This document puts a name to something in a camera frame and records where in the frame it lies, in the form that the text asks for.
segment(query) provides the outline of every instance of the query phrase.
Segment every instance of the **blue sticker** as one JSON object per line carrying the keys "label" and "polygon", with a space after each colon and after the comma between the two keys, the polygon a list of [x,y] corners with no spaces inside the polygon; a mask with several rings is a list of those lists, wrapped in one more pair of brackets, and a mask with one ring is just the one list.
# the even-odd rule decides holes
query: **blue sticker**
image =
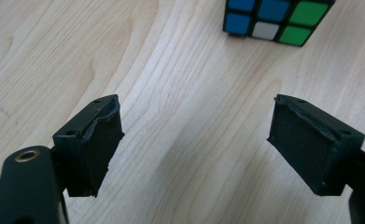
{"label": "blue sticker", "polygon": [[254,7],[255,0],[230,0],[229,8],[250,11]]}
{"label": "blue sticker", "polygon": [[281,21],[285,18],[289,5],[288,0],[263,0],[258,17],[268,21]]}
{"label": "blue sticker", "polygon": [[246,35],[250,21],[248,16],[230,13],[226,17],[225,31],[234,35]]}

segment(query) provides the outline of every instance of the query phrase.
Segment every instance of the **wood grain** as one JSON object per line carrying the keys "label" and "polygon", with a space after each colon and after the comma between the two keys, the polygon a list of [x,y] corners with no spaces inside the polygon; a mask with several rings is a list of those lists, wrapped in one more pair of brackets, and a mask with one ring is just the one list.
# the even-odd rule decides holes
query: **wood grain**
{"label": "wood grain", "polygon": [[278,93],[365,133],[365,1],[302,49],[222,32],[225,1],[0,1],[0,172],[116,93],[126,136],[71,223],[348,223],[265,141]]}

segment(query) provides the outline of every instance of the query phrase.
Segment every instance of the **green sticker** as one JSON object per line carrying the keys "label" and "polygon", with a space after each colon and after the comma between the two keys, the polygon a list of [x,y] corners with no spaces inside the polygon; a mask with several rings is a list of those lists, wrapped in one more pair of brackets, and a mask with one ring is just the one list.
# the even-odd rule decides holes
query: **green sticker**
{"label": "green sticker", "polygon": [[300,46],[311,34],[311,30],[295,26],[287,26],[279,41],[284,44]]}
{"label": "green sticker", "polygon": [[296,6],[289,21],[302,25],[316,25],[328,7],[322,3],[302,1]]}

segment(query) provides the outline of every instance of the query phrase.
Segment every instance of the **wooden table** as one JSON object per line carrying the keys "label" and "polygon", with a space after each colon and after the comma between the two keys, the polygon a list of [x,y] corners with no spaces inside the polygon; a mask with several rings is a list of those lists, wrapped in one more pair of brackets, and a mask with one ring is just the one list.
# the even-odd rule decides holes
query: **wooden table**
{"label": "wooden table", "polygon": [[348,223],[265,139],[278,93],[365,133],[365,1],[303,48],[222,32],[225,1],[0,1],[0,172],[88,102],[118,94],[125,137],[71,223]]}

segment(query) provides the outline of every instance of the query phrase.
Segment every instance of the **rubik's cube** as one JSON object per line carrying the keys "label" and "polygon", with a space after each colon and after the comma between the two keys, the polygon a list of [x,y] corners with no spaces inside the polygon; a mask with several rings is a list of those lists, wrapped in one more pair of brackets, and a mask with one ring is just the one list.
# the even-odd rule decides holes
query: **rubik's cube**
{"label": "rubik's cube", "polygon": [[303,46],[335,0],[227,0],[223,30]]}

